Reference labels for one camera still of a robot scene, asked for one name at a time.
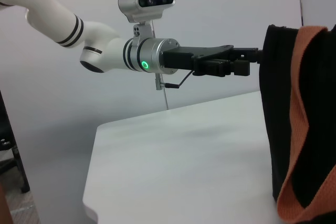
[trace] camera lens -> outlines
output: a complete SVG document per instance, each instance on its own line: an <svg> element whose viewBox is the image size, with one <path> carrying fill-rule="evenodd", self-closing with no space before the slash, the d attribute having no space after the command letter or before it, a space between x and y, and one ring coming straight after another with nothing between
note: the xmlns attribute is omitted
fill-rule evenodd
<svg viewBox="0 0 336 224"><path fill-rule="evenodd" d="M144 0L139 0L139 5L141 7L145 7L146 6L146 2Z"/></svg>
<svg viewBox="0 0 336 224"><path fill-rule="evenodd" d="M149 6L153 6L153 5L156 5L156 1L155 0L147 0L147 4Z"/></svg>

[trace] white table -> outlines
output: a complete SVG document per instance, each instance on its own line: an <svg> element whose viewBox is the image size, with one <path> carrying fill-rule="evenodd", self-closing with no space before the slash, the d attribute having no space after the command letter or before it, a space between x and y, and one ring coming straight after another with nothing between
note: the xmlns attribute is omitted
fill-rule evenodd
<svg viewBox="0 0 336 224"><path fill-rule="evenodd" d="M101 125L83 197L99 224L279 224L260 93Z"/></svg>

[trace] black chair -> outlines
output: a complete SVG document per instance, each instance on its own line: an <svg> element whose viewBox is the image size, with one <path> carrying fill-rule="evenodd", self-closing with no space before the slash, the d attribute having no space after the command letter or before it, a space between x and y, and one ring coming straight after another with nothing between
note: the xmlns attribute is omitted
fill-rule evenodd
<svg viewBox="0 0 336 224"><path fill-rule="evenodd" d="M10 125L8 115L6 112L5 104L0 92L0 151L7 151L12 149L13 157L4 161L0 161L0 175L6 171L17 167L22 175L24 185L21 188L23 193L30 191L30 186L27 176L22 164L19 150L16 145L12 127Z"/></svg>

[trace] black stripe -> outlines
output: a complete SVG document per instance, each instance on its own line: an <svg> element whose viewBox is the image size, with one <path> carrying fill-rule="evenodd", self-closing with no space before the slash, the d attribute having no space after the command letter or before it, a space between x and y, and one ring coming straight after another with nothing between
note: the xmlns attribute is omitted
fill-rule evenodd
<svg viewBox="0 0 336 224"><path fill-rule="evenodd" d="M130 70L132 70L132 69L130 68L130 66L128 65L128 63L127 63L127 61L126 61L126 48L127 48L127 45L129 44L129 42L130 42L132 39L133 39L133 38L129 39L129 40L126 42L126 44L125 44L125 46L124 46L124 49L123 49L123 51L122 51L122 58L123 58L123 60L124 60L124 63L125 63L125 65L126 65L126 67L128 67Z"/></svg>
<svg viewBox="0 0 336 224"><path fill-rule="evenodd" d="M80 28L79 34L78 34L77 37L73 40L73 42L71 42L70 44L68 44L68 45L66 45L66 46L64 46L64 47L71 47L73 44L75 44L75 43L79 40L80 36L82 36L83 30L84 30L84 22L83 22L83 20L80 19L80 23L82 24L82 27Z"/></svg>
<svg viewBox="0 0 336 224"><path fill-rule="evenodd" d="M91 50L91 51L94 51L94 52L97 52L99 54L101 54L103 51L100 51L99 49L97 48L93 48L93 47L84 47L83 50Z"/></svg>
<svg viewBox="0 0 336 224"><path fill-rule="evenodd" d="M90 63L81 60L80 63L83 65L83 67L85 67L86 69L95 72L95 73L104 73L103 70L101 70L100 68L95 67L94 65L91 65Z"/></svg>
<svg viewBox="0 0 336 224"><path fill-rule="evenodd" d="M79 22L78 22L79 18L76 15L75 15L75 17L76 17L76 25L75 25L74 29L72 30L71 34L69 35L69 37L66 38L65 40L62 40L62 41L56 42L56 43L63 44L65 42L68 42L75 35L75 33L76 33L77 29L78 29L78 25L79 25Z"/></svg>
<svg viewBox="0 0 336 224"><path fill-rule="evenodd" d="M130 45L128 47L128 50L127 50L127 59L128 59L128 63L129 65L131 66L131 68L134 70L134 71L138 71L132 64L132 61L131 61L131 49L132 49L132 45Z"/></svg>
<svg viewBox="0 0 336 224"><path fill-rule="evenodd" d="M13 6L13 5L7 5L7 4L1 3L1 2L0 2L0 5L7 6L7 7Z"/></svg>
<svg viewBox="0 0 336 224"><path fill-rule="evenodd" d="M137 60L138 60L138 65L139 65L139 67L143 70L143 71L145 71L145 72L147 72L147 73L149 73L148 71L146 71L145 69L144 69L144 67L142 66L142 64L141 64L141 61L140 61L140 50L141 50L141 47L142 47L142 45L144 44L144 42L146 41L146 40L148 40L149 38L147 38L147 39L144 39L141 43L140 43L140 45L138 46L138 50L137 50L137 53L136 53L136 58L137 58Z"/></svg>

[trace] green led light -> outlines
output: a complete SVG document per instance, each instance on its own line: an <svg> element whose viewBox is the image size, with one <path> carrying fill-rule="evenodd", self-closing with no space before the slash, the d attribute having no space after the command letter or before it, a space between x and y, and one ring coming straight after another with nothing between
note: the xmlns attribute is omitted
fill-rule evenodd
<svg viewBox="0 0 336 224"><path fill-rule="evenodd" d="M145 61L141 62L141 65L142 65L142 66L143 66L143 68L145 68L145 69L148 69L148 68L149 68L149 65L148 65L148 63L147 63L147 62L145 62Z"/></svg>

